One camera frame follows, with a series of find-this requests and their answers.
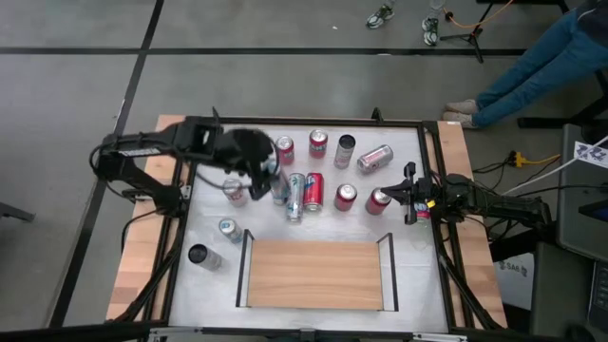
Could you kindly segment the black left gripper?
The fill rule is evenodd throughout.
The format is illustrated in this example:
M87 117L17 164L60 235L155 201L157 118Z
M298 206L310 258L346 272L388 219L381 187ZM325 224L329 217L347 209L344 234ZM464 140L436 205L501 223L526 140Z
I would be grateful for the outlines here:
M272 139L258 129L236 128L216 139L216 162L225 170L251 175L252 200L260 200L271 191L275 175L262 171L261 166L274 154Z

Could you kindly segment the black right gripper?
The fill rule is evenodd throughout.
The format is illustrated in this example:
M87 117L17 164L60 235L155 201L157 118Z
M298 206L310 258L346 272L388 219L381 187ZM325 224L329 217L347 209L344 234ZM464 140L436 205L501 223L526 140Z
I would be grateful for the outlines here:
M405 224L414 224L418 219L431 219L431 209L437 204L440 188L432 178L415 179L416 165L410 161L404 167L405 179L399 184L381 187L387 196L405 207Z

